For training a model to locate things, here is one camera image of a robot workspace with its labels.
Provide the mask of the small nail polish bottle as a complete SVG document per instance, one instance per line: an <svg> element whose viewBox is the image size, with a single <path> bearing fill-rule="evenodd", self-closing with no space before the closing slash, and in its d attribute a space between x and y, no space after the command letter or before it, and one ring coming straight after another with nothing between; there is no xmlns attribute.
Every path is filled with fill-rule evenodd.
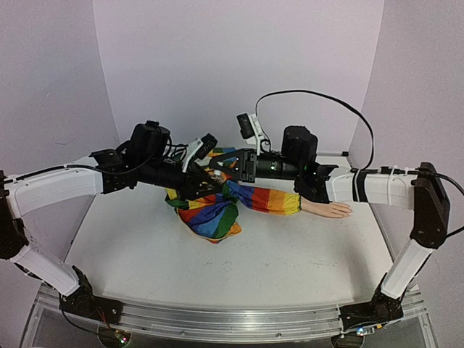
<svg viewBox="0 0 464 348"><path fill-rule="evenodd" d="M226 178L222 175L213 174L211 178L220 185L223 185L226 182Z"/></svg>

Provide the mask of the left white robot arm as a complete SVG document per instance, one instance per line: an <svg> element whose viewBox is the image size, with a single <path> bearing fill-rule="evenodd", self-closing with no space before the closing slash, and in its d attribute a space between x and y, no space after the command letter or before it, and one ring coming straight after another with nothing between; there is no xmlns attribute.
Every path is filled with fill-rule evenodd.
<svg viewBox="0 0 464 348"><path fill-rule="evenodd" d="M77 267L43 250L23 218L29 212L81 196L110 194L146 183L173 189L182 199L221 191L221 186L196 163L217 145L207 134L172 152L170 131L158 122L138 124L131 138L116 149L91 153L78 161L34 173L1 176L1 258L37 277L61 296L62 311L116 324L123 304L94 294Z"/></svg>

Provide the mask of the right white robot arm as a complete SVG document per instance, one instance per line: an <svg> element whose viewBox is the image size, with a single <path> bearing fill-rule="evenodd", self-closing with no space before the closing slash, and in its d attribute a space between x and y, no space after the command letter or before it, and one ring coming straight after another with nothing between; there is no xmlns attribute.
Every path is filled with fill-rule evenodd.
<svg viewBox="0 0 464 348"><path fill-rule="evenodd" d="M399 320L407 287L447 238L450 201L438 173L428 162L417 170L321 165L316 161L317 145L317 137L306 127L288 126L279 153L239 149L213 157L210 167L247 183L256 178L293 181L294 190L312 202L385 204L412 210L410 237L372 299L341 307L339 316L344 331Z"/></svg>

